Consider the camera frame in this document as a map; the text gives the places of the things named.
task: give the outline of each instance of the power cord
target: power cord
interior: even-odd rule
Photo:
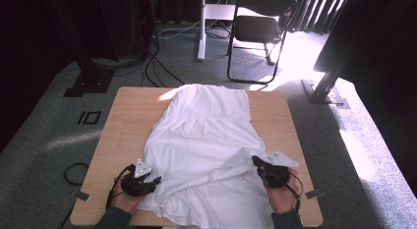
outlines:
[[[89,169],[89,165],[83,162],[78,162],[78,163],[74,163],[71,164],[70,166],[68,166],[65,170],[64,170],[64,179],[67,183],[69,183],[70,185],[73,186],[81,186],[83,184],[83,182],[75,182],[73,180],[70,179],[70,177],[68,176],[69,172],[71,169],[73,169],[74,167],[77,166],[84,166],[87,169]],[[73,212],[74,206],[70,209],[70,211],[67,213],[67,215],[65,216],[64,221],[62,221],[61,226],[59,227],[60,229],[64,228],[65,223],[68,221],[68,218],[70,218],[71,213]]]

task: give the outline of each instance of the white desk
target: white desk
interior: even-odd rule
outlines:
[[[234,5],[216,5],[206,4],[206,0],[202,0],[202,30],[200,32],[199,55],[200,61],[206,57],[206,20],[227,20],[232,21],[234,15]]]

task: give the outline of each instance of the wooden table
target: wooden table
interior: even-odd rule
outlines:
[[[88,201],[77,199],[71,215],[75,225],[93,225],[105,211],[107,195],[114,177],[130,163],[144,158],[144,146],[150,131],[166,110],[172,88],[121,87],[107,118],[95,154],[89,166],[81,191],[90,195]],[[252,124],[264,140],[268,151],[276,149],[296,160],[296,169],[305,192],[313,190],[313,184],[298,141],[291,113],[283,93],[274,91],[247,91]],[[317,199],[303,195],[300,209],[305,227],[317,227],[323,223]],[[132,225],[175,225],[166,218],[159,218],[152,211],[137,210]]]

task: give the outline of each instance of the white garment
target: white garment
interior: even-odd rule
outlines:
[[[138,206],[180,225],[270,228],[272,209],[252,155],[266,154],[245,90],[182,86],[145,147],[161,183]]]

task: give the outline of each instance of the gray sleeve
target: gray sleeve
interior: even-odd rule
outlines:
[[[109,206],[94,229],[125,229],[132,215],[118,207]]]
[[[300,215],[298,215],[295,209],[289,212],[281,213],[281,214],[273,213],[270,216],[272,217],[274,229],[303,228]]]

